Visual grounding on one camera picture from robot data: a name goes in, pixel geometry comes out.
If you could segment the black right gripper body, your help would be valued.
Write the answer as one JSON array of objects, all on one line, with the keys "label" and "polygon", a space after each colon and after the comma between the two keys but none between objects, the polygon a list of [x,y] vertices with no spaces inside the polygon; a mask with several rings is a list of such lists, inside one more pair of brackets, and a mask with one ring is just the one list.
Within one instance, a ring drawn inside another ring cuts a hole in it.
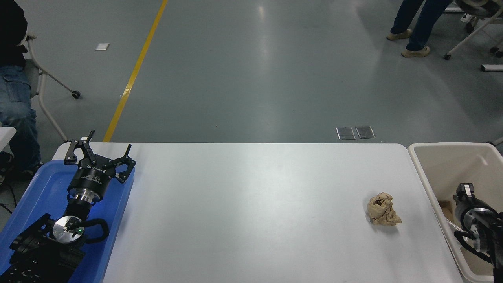
[{"label": "black right gripper body", "polygon": [[492,213],[492,208],[474,195],[455,195],[455,204],[455,217],[462,227],[470,227],[473,224],[473,213]]}]

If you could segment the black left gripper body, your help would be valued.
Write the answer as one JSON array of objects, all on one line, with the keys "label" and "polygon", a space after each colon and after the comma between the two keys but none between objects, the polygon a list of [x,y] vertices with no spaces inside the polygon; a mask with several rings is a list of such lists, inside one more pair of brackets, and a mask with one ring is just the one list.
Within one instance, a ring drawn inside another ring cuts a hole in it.
[{"label": "black left gripper body", "polygon": [[74,196],[87,189],[95,196],[104,196],[111,178],[116,173],[113,168],[103,167],[109,162],[111,159],[104,156],[96,156],[95,164],[89,158],[80,160],[77,172],[68,186],[68,193]]}]

